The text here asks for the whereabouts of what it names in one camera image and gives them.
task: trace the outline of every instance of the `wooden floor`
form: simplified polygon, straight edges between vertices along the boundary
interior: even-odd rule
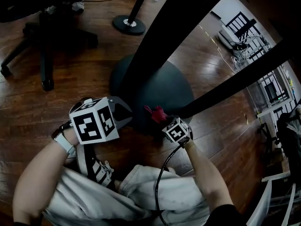
[[[138,17],[147,28],[165,1],[145,1]],[[85,12],[76,18],[77,24],[98,34],[98,48],[87,49],[77,44],[68,49],[54,48],[54,90],[45,92],[41,87],[38,46],[10,63],[12,76],[5,79],[0,75],[0,211],[11,215],[12,197],[20,174],[51,140],[49,136],[54,129],[68,119],[71,106],[83,97],[109,95],[109,76],[114,65],[124,56],[135,53],[143,39],[143,36],[121,34],[111,25],[115,16],[129,14],[134,3],[135,0],[85,2]],[[23,39],[24,24],[37,18],[38,14],[34,14],[0,24],[0,61]],[[200,24],[214,38],[221,26],[211,14]],[[160,42],[167,32],[162,31],[154,39]],[[230,63],[230,54],[222,45],[220,48]],[[159,52],[152,48],[150,56]],[[169,61],[186,76],[195,98],[233,75],[216,46],[198,26]],[[247,91],[240,91],[195,115],[190,123],[195,143],[220,170],[234,204],[242,213],[263,176],[262,143],[256,135],[260,122],[250,101]],[[150,136],[124,128],[120,139],[97,146],[95,150],[99,159],[110,161],[122,179],[136,164],[161,167],[174,147],[168,142],[160,145]],[[193,174],[184,150],[176,153],[169,166],[179,175]]]

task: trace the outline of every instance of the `white pants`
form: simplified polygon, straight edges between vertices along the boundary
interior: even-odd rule
[[[136,165],[122,181],[119,193],[64,168],[44,216],[55,226],[108,226],[108,219],[134,221],[148,218],[156,210],[155,185],[160,169]],[[169,225],[201,226],[209,208],[193,177],[164,171],[158,200]],[[152,225],[163,225],[160,218]]]

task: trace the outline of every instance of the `cube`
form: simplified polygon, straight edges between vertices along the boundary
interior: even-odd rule
[[[166,126],[162,132],[165,134],[168,140],[174,143],[177,143],[189,133],[186,124],[179,117]]]
[[[82,145],[119,138],[107,97],[85,100],[69,116]]]

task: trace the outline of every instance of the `black pedestal base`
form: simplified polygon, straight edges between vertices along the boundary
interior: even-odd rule
[[[133,99],[129,100],[119,94],[118,89],[133,56],[123,58],[115,66],[110,78],[110,92],[113,96],[121,97],[133,110],[133,120],[130,125],[148,133],[150,114],[145,111],[145,105],[152,110],[160,105],[167,115],[171,115],[177,114],[177,111],[192,102],[194,97],[187,79],[168,61],[137,88]]]
[[[116,29],[119,31],[129,34],[129,35],[140,35],[143,34],[146,30],[145,25],[143,22],[141,22],[138,18],[135,18],[135,27],[131,27],[129,25],[126,25],[123,21],[125,19],[128,19],[127,15],[120,15],[114,18],[113,25]]]

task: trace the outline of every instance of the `forearm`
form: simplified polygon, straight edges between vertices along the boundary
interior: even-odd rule
[[[207,199],[210,210],[213,211],[224,204],[233,204],[227,185],[213,163],[202,154],[193,141],[188,142],[185,149],[195,171],[197,186]]]
[[[73,145],[78,143],[73,129],[66,130],[64,135]],[[67,157],[67,152],[53,141],[29,163],[15,189],[14,221],[28,224],[29,217],[38,217],[48,206]]]

